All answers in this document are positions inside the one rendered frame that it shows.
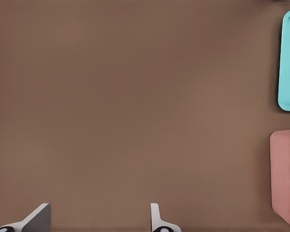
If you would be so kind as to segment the pink box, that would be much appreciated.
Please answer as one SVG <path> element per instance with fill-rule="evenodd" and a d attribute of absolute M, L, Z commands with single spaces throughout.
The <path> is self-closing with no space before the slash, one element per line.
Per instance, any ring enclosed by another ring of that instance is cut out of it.
<path fill-rule="evenodd" d="M 290 224 L 290 130 L 270 136 L 272 209 Z"/>

